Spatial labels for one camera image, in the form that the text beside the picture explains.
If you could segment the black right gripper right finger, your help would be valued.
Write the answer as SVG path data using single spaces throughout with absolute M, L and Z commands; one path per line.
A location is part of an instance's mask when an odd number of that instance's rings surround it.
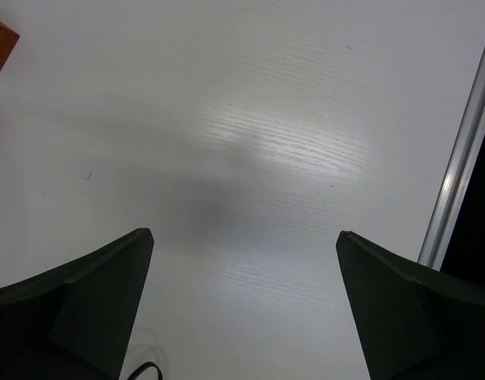
M 372 379 L 485 379 L 485 288 L 351 231 L 335 247 Z

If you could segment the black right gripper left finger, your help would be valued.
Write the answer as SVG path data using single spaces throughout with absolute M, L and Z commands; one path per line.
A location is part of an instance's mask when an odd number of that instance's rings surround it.
M 117 379 L 153 253 L 148 228 L 0 288 L 0 379 Z

